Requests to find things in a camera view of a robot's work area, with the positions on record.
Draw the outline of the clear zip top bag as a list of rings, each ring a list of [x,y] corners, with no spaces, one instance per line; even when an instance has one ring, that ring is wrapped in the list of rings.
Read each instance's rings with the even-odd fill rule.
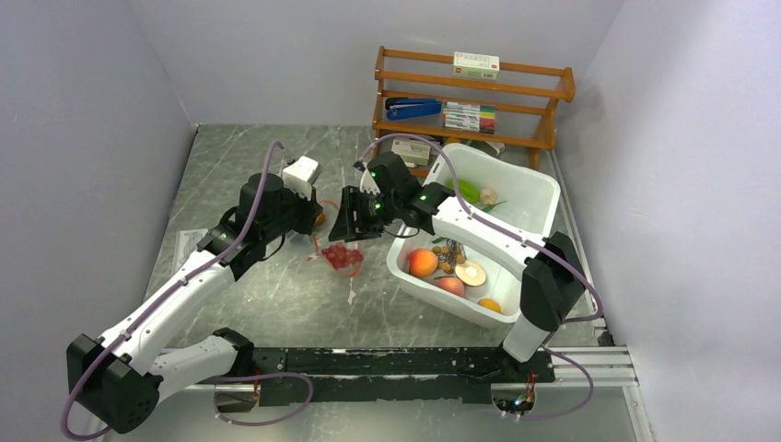
[[[329,199],[318,201],[322,213],[315,219],[309,242],[313,252],[307,261],[326,262],[337,274],[354,278],[361,270],[365,255],[356,242],[345,243],[343,240],[329,238],[330,232],[338,216],[338,204]]]

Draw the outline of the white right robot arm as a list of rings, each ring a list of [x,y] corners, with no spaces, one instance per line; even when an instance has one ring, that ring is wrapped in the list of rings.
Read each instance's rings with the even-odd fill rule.
[[[566,315],[592,285],[582,272],[574,244],[566,235],[535,238],[468,204],[459,190],[442,183],[421,185],[392,153],[369,161],[365,178],[373,192],[343,189],[331,242],[380,237],[395,220],[429,236],[457,240],[479,252],[519,282],[514,325],[497,357],[497,370],[518,381],[532,368],[531,357],[564,323]]]

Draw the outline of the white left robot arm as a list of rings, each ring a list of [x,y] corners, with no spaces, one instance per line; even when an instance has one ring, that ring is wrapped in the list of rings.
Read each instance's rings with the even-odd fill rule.
[[[163,347],[210,297],[270,257],[269,244],[290,231],[307,235],[322,208],[314,172],[262,172],[241,189],[180,269],[126,319],[98,338],[85,334],[66,349],[69,395],[60,417],[63,435],[89,441],[136,429],[156,406],[203,380],[240,383],[258,372],[254,345],[229,328],[200,343],[163,354]]]

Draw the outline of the red grape bunch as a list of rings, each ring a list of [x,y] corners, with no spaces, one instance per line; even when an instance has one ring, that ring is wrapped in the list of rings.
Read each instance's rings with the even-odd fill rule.
[[[362,251],[355,246],[345,245],[343,242],[333,243],[321,251],[321,255],[337,272],[351,273],[363,262]]]

